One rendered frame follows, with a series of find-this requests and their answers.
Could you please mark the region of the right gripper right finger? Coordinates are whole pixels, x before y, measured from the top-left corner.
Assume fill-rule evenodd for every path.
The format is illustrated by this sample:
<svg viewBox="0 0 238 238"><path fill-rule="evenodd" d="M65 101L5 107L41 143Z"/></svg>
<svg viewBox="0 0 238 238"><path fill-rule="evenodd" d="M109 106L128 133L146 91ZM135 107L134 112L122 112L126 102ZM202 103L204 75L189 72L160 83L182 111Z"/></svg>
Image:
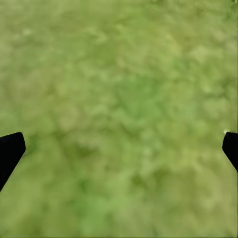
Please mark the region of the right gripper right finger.
<svg viewBox="0 0 238 238"><path fill-rule="evenodd" d="M222 149L238 172L238 134L225 129Z"/></svg>

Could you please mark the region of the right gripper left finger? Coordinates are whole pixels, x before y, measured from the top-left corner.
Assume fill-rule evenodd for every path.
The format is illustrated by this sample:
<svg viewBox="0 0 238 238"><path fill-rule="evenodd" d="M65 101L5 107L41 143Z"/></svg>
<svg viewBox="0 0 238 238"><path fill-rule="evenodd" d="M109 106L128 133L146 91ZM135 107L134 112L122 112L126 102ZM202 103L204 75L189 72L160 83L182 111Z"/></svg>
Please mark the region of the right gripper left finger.
<svg viewBox="0 0 238 238"><path fill-rule="evenodd" d="M25 151L26 144L21 132L0 137L0 191Z"/></svg>

